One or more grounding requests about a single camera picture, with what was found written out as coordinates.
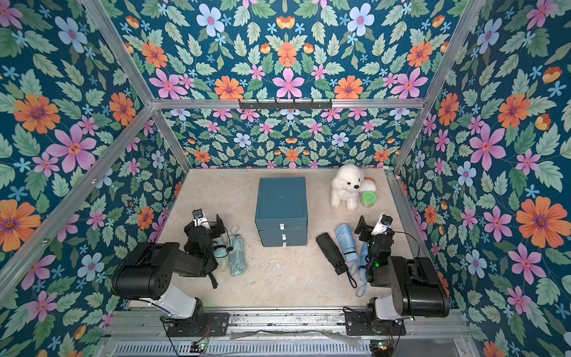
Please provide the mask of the black umbrella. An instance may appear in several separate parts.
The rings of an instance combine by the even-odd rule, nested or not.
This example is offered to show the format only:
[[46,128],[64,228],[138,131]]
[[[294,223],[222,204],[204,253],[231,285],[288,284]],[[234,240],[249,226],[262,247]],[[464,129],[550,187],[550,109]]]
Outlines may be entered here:
[[316,238],[316,242],[324,254],[324,257],[333,266],[335,273],[338,276],[346,275],[351,287],[356,289],[357,282],[349,273],[349,268],[346,265],[345,258],[343,257],[340,248],[333,242],[331,236],[328,233],[322,233]]

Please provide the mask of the teal drawer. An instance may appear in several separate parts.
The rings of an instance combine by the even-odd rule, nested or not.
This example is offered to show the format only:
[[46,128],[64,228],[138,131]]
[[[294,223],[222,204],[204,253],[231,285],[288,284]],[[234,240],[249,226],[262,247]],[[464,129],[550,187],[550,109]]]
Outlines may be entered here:
[[260,240],[264,247],[290,247],[307,244],[308,232],[306,229],[292,230],[266,230],[259,231]]
[[306,220],[259,220],[256,221],[259,231],[290,231],[294,229],[307,229]]

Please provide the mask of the teal top drawer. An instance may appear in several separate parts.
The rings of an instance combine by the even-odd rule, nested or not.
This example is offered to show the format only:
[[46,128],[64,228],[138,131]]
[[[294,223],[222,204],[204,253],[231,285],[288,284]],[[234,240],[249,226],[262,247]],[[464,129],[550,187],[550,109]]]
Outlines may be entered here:
[[256,221],[259,231],[290,231],[294,229],[307,229],[306,220],[259,220]]

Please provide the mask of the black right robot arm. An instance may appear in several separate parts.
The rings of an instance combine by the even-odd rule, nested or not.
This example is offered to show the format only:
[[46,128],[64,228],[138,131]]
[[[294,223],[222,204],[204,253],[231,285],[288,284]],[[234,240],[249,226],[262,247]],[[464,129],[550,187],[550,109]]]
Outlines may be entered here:
[[450,302],[430,258],[407,259],[392,254],[393,218],[382,214],[374,226],[361,216],[354,233],[363,245],[358,263],[359,280],[365,286],[390,289],[390,295],[375,297],[366,307],[367,322],[399,321],[404,318],[446,318]]

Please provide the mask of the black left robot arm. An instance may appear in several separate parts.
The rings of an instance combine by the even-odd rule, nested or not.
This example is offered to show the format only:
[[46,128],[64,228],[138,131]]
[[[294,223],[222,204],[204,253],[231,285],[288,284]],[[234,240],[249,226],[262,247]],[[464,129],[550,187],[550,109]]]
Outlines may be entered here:
[[208,221],[200,213],[194,211],[194,220],[184,227],[184,248],[177,242],[139,243],[114,273],[112,292],[128,300],[146,302],[176,320],[198,315],[202,302],[177,287],[172,276],[208,278],[217,289],[214,271],[219,264],[214,240],[228,232],[221,217]]

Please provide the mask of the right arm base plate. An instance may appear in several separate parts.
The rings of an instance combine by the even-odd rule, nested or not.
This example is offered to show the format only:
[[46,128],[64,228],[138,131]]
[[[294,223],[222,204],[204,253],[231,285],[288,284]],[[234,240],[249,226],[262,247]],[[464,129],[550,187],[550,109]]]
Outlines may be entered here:
[[348,336],[405,336],[407,331],[402,321],[379,320],[364,310],[349,307],[342,309]]

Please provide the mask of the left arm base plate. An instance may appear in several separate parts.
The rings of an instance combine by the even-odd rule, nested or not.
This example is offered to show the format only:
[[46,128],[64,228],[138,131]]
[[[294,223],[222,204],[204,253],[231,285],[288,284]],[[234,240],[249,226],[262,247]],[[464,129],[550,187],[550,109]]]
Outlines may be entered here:
[[229,318],[227,312],[199,312],[187,319],[167,318],[166,335],[170,338],[225,336]]

